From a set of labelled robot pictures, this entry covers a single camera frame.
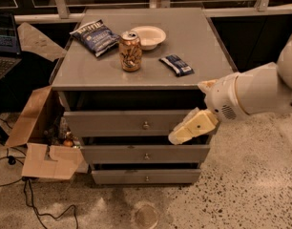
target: floor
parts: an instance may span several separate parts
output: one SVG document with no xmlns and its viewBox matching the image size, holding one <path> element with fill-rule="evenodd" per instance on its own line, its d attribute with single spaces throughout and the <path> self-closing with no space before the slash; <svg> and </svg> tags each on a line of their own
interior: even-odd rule
<svg viewBox="0 0 292 229">
<path fill-rule="evenodd" d="M 2 114 L 13 124 L 13 114 Z M 0 157 L 6 150 L 0 145 Z M 17 150 L 10 155 L 23 156 Z M 22 165 L 0 160 L 0 184 L 20 179 Z M 31 183 L 38 212 L 60 215 L 75 206 L 79 228 L 88 229 L 292 229 L 292 114 L 259 114 L 222 123 L 192 185 L 98 186 L 90 175 Z M 55 220 L 26 205 L 25 184 L 0 187 L 0 229 L 77 228 L 74 207 Z"/>
</svg>

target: blue packet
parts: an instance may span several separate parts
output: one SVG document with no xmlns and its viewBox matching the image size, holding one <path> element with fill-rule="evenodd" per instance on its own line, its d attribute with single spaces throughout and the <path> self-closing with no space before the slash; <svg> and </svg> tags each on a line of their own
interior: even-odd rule
<svg viewBox="0 0 292 229">
<path fill-rule="evenodd" d="M 194 73 L 194 70 L 175 54 L 162 57 L 159 61 L 169 66 L 169 68 L 176 73 L 176 76 L 184 76 Z"/>
<path fill-rule="evenodd" d="M 101 19 L 79 27 L 70 32 L 70 35 L 81 42 L 96 57 L 117 44 L 120 37 L 106 27 Z"/>
</svg>

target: can lid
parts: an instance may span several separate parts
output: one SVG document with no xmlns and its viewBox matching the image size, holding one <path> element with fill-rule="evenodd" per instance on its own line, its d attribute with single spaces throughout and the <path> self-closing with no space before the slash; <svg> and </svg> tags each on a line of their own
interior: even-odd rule
<svg viewBox="0 0 292 229">
<path fill-rule="evenodd" d="M 135 31 L 125 31 L 121 34 L 121 37 L 124 39 L 124 40 L 128 40 L 128 41 L 131 41 L 131 40 L 135 40 L 138 38 L 138 35 Z"/>
</svg>

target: tin can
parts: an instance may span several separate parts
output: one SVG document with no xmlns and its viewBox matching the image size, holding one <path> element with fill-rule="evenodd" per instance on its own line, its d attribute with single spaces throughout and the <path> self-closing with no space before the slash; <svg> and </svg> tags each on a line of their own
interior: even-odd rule
<svg viewBox="0 0 292 229">
<path fill-rule="evenodd" d="M 119 40 L 119 57 L 121 67 L 126 72 L 135 72 L 141 66 L 142 49 L 140 39 L 135 31 L 125 31 Z"/>
</svg>

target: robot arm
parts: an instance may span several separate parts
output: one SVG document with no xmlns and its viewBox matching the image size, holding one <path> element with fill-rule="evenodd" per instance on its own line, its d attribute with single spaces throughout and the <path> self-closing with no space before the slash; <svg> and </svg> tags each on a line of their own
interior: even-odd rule
<svg viewBox="0 0 292 229">
<path fill-rule="evenodd" d="M 219 121 L 244 120 L 250 115 L 292 113 L 292 34 L 277 63 L 219 80 L 198 83 L 206 94 L 207 110 L 194 110 L 169 134 L 173 144 L 215 129 Z"/>
</svg>

